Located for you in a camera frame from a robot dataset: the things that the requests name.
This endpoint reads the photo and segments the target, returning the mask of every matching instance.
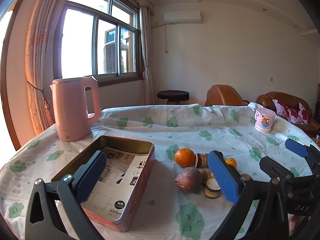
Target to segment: brown sofa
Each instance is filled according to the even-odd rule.
[[[244,106],[237,91],[229,85],[213,85],[207,92],[205,106]]]
[[[273,99],[279,100],[284,103],[287,107],[295,109],[297,112],[299,111],[299,102],[304,106],[304,108],[308,111],[308,124],[295,124],[301,130],[303,130],[308,135],[317,135],[320,132],[320,123],[318,123],[315,119],[312,118],[312,111],[308,105],[308,103],[302,98],[295,97],[293,95],[289,95],[282,92],[269,92],[265,95],[261,95],[257,98],[257,103],[263,105],[264,107],[271,109],[275,113],[277,112],[276,106],[273,103]]]

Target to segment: cookie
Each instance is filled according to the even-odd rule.
[[[210,199],[218,198],[221,195],[221,188],[215,178],[207,180],[205,184],[204,195]]]

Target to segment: white tablecloth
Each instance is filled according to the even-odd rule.
[[[156,163],[128,232],[119,233],[93,222],[107,239],[209,239],[219,227],[232,204],[222,195],[211,200],[200,194],[180,192],[174,179],[181,167],[174,162],[179,148],[195,153],[221,151],[236,159],[240,174],[269,181],[260,170],[264,156],[276,160],[295,176],[311,175],[305,159],[284,147],[287,138],[301,144],[315,143],[299,128],[276,117],[271,133],[254,128],[255,108],[249,106],[137,106],[102,111],[91,125],[92,133],[77,142],[58,139],[55,125],[25,144],[0,170],[0,212],[24,239],[26,209],[37,178],[49,182],[68,162],[101,135],[133,138],[155,143]],[[246,232],[258,201],[254,201],[237,238]],[[77,238],[59,205],[61,217],[71,236]]]

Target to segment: pink tin box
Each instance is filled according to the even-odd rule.
[[[86,202],[86,215],[115,231],[127,231],[138,210],[153,168],[154,144],[111,136],[100,136],[67,164],[52,181],[73,174],[96,150],[108,156],[107,165]]]

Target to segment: pink curtain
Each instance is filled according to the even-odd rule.
[[[155,95],[150,68],[151,57],[151,13],[150,9],[140,6],[140,30],[142,44],[142,58],[145,65],[143,72],[143,104],[154,105]]]
[[[36,135],[53,125],[50,104],[44,94],[44,69],[48,62],[53,35],[66,0],[36,0],[26,42],[25,68],[28,103]]]

